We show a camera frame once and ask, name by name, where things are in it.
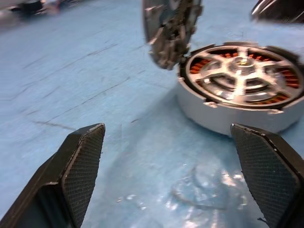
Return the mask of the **small black object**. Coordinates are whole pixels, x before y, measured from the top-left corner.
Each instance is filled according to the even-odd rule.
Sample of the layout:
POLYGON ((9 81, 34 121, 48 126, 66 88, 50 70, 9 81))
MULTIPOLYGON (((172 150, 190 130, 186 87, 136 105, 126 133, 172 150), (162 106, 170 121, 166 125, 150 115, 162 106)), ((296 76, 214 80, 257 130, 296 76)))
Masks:
POLYGON ((42 11, 45 0, 21 0, 21 3, 16 3, 10 7, 12 12, 20 12, 23 14, 35 14, 42 11))

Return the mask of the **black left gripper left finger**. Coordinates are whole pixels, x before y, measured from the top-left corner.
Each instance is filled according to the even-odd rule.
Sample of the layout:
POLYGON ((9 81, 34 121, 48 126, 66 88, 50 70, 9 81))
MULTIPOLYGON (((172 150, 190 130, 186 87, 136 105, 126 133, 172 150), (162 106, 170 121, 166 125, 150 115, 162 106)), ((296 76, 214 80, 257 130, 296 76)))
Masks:
POLYGON ((105 125, 70 133, 34 173, 0 228, 81 228, 98 174, 105 125))

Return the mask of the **black-rimmed silver spoked rotor cover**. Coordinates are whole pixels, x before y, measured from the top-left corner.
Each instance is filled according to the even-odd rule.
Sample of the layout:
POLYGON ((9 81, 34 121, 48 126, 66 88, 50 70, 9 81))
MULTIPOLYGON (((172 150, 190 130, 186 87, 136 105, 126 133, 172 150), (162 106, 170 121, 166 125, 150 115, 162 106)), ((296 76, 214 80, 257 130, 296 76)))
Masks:
POLYGON ((299 56, 274 46, 227 42, 197 49, 179 77, 207 102, 248 109, 283 109, 304 98, 299 56))

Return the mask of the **silver motor stator copper windings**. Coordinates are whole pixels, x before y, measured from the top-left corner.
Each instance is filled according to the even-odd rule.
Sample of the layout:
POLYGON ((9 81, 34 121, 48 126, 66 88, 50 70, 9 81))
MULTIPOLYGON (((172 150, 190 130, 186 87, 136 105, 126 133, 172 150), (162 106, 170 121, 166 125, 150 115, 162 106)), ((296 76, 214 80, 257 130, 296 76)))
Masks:
POLYGON ((244 124, 270 132, 281 132, 304 115, 304 98, 283 109, 248 109, 207 102, 195 94, 179 77, 177 98, 185 115, 200 126, 223 135, 230 134, 232 124, 244 124))

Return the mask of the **blue plastic table cover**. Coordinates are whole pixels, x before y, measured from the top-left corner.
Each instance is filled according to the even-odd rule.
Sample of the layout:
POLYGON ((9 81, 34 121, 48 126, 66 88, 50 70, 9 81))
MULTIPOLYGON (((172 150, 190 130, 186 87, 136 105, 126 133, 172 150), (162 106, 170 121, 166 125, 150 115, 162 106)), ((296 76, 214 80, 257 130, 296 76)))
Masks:
POLYGON ((104 123, 82 228, 268 228, 233 141, 190 121, 152 62, 141 0, 0 15, 0 219, 69 133, 104 123))

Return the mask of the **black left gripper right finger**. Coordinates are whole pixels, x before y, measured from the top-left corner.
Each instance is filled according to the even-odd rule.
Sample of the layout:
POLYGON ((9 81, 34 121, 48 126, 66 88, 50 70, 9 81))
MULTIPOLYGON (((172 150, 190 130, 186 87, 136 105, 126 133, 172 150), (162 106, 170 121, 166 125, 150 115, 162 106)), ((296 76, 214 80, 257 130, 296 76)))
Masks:
POLYGON ((269 228, 304 228, 304 159, 276 133, 237 123, 230 132, 269 228))

